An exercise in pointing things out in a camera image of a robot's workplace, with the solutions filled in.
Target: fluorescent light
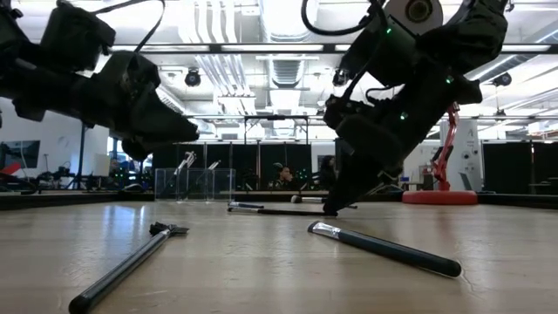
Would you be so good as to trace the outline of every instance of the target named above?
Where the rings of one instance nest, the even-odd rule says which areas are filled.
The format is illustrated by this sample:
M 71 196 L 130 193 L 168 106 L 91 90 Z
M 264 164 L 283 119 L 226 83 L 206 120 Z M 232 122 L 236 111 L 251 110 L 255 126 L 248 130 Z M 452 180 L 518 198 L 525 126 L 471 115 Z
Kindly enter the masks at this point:
M 189 118 L 194 119 L 244 119 L 241 115 L 224 115 L 224 114 L 193 114 Z
M 229 52 L 243 51 L 322 51 L 323 44 L 224 44 L 221 49 Z
M 318 56 L 255 56 L 258 61 L 304 61 L 319 60 Z
M 335 51 L 348 51 L 350 44 L 336 44 Z
M 550 44 L 505 44 L 502 46 L 502 52 L 508 51 L 529 51 L 544 52 L 550 49 Z
M 136 45 L 116 44 L 113 51 L 133 51 Z M 146 44 L 141 52 L 151 53 L 181 53 L 181 52 L 209 52 L 209 46 L 206 44 Z

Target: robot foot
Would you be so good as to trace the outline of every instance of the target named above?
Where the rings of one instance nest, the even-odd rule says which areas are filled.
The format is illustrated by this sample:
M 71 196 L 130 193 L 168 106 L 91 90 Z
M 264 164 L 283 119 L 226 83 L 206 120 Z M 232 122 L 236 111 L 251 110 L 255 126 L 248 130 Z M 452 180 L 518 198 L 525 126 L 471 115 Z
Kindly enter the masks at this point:
M 360 197 L 383 184 L 378 176 L 382 168 L 370 156 L 355 152 L 348 158 L 323 205 L 326 215 L 337 215 L 337 211 L 357 202 Z

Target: clear acrylic wall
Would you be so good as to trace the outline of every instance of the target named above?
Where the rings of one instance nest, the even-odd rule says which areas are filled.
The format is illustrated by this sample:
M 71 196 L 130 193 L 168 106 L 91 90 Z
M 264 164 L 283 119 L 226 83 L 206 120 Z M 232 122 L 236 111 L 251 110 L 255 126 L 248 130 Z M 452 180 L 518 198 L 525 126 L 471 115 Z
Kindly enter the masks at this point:
M 234 169 L 176 168 L 155 170 L 155 199 L 169 201 L 231 201 Z

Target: red base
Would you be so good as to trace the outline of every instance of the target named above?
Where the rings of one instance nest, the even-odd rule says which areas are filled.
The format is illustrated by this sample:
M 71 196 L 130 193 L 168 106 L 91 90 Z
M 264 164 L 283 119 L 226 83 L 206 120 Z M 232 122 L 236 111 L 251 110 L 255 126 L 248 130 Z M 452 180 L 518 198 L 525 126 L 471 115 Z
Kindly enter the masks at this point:
M 476 205 L 473 191 L 411 191 L 403 193 L 403 203 L 425 205 Z

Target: red robotic arm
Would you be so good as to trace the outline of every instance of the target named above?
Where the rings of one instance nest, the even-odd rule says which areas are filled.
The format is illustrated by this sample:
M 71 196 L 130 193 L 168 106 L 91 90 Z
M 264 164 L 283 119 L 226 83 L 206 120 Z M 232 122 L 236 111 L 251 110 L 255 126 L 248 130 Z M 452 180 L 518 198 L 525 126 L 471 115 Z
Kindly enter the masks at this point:
M 446 168 L 447 161 L 453 151 L 453 139 L 455 138 L 459 122 L 458 111 L 459 105 L 457 103 L 453 103 L 453 106 L 447 109 L 449 128 L 447 130 L 446 142 L 444 142 L 444 146 L 438 149 L 438 152 L 436 152 L 431 160 L 434 178 L 438 180 L 438 190 L 440 191 L 450 190 L 450 182 L 447 181 Z

